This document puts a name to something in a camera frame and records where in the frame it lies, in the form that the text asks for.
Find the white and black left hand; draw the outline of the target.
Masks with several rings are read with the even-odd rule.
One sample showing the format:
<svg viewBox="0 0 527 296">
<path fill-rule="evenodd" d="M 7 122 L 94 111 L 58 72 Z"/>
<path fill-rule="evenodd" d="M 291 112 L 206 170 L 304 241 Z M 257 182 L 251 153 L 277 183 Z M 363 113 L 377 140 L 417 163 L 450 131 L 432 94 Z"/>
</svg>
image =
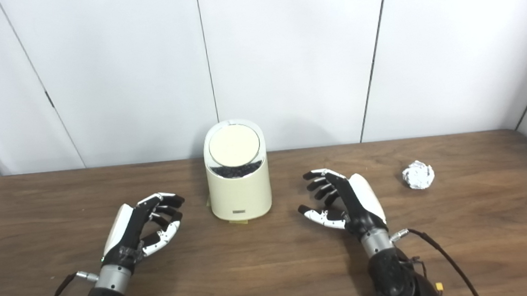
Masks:
<svg viewBox="0 0 527 296">
<path fill-rule="evenodd" d="M 104 246 L 101 265 L 119 265 L 134 273 L 137 264 L 166 247 L 177 234 L 184 202 L 177 194 L 158 192 L 135 206 L 123 204 Z"/>
</svg>

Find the white and black right hand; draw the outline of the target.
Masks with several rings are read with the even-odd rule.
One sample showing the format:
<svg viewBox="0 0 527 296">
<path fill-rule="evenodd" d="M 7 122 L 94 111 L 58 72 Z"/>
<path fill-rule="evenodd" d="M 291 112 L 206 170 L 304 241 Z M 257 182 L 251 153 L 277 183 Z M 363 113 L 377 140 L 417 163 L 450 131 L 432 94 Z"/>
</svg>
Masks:
<svg viewBox="0 0 527 296">
<path fill-rule="evenodd" d="M 385 212 L 373 189 L 359 174 L 346 177 L 331 169 L 315 169 L 303 175 L 307 190 L 324 202 L 316 210 L 300 205 L 298 212 L 323 227 L 347 230 L 358 239 L 378 229 L 388 231 Z"/>
</svg>

